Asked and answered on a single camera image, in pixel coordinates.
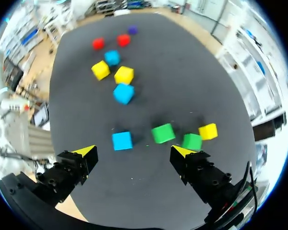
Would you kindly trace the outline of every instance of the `blue cube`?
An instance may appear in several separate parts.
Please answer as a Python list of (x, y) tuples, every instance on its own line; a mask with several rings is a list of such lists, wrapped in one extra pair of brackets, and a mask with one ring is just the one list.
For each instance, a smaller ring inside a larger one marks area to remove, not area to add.
[(118, 150), (132, 149), (132, 140), (130, 132), (112, 134), (113, 148)]
[(113, 91), (114, 98), (122, 104), (128, 104), (134, 95), (134, 87), (124, 83), (118, 84)]
[(116, 50), (106, 52), (105, 61), (109, 66), (116, 66), (120, 62), (120, 54)]
[(138, 27), (136, 27), (135, 25), (131, 25), (131, 26), (129, 26), (129, 28), (128, 28), (128, 32), (129, 32), (129, 34), (131, 34), (131, 35), (135, 35), (135, 34), (138, 33)]

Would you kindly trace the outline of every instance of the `red cube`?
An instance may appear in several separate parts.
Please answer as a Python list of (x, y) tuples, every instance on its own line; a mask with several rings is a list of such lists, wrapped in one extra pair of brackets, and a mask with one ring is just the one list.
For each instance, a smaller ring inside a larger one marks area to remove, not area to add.
[(96, 38), (93, 42), (92, 42), (93, 48), (95, 50), (98, 49), (102, 49), (105, 46), (105, 41), (103, 37), (100, 38)]
[(122, 34), (117, 37), (117, 42), (120, 46), (126, 46), (130, 43), (130, 36), (128, 34)]

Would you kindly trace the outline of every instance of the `cube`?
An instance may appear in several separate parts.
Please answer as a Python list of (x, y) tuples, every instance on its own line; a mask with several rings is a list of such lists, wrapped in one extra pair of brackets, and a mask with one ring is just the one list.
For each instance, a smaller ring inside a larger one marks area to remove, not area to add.
[(93, 65), (92, 71), (99, 81), (110, 74), (109, 66), (104, 61), (100, 61), (97, 64)]
[(122, 34), (117, 37), (119, 46), (126, 46), (130, 43), (130, 36), (128, 34)]
[(121, 66), (114, 75), (114, 79), (117, 84), (125, 83), (129, 85), (133, 79), (133, 69)]
[(138, 33), (138, 27), (136, 27), (135, 25), (129, 26), (128, 33), (130, 35), (136, 35)]
[(202, 137), (193, 133), (186, 134), (183, 136), (181, 146), (189, 150), (200, 150), (202, 147)]
[(128, 104), (134, 95), (134, 87), (121, 83), (115, 88), (113, 95), (118, 102)]
[(173, 140), (176, 138), (172, 125), (169, 123), (153, 128), (152, 134), (153, 134), (155, 143), (157, 144), (162, 144), (164, 142), (167, 142), (169, 140)]
[(120, 54), (116, 50), (106, 52), (105, 61), (109, 66), (116, 66), (120, 62)]
[(92, 42), (92, 46), (95, 50), (102, 49), (105, 46), (104, 38), (100, 37), (94, 39), (94, 41)]
[(211, 140), (217, 137), (217, 128), (215, 123), (200, 127), (198, 131), (203, 140)]
[(130, 132), (112, 134), (112, 142), (115, 151), (132, 149), (132, 139)]

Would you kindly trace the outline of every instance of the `yellow cube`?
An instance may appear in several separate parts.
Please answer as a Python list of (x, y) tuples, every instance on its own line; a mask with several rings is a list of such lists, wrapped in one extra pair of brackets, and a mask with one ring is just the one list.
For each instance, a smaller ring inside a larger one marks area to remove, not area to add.
[(211, 123), (198, 129), (203, 140), (211, 140), (217, 137), (216, 124)]
[(133, 69), (121, 66), (114, 75), (114, 78), (117, 84), (124, 83), (129, 85), (133, 79)]
[(98, 81), (104, 79), (107, 75), (110, 74), (109, 66), (104, 61), (100, 61), (97, 64), (93, 65), (92, 71)]

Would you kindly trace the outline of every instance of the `green cube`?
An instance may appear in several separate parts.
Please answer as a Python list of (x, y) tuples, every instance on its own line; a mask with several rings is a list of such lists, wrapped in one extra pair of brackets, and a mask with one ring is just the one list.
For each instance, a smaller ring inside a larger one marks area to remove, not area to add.
[(202, 147), (202, 137), (189, 133), (183, 136), (182, 147), (189, 150), (200, 150)]
[(175, 134), (171, 124), (165, 124), (152, 129), (155, 143), (161, 144), (175, 139)]

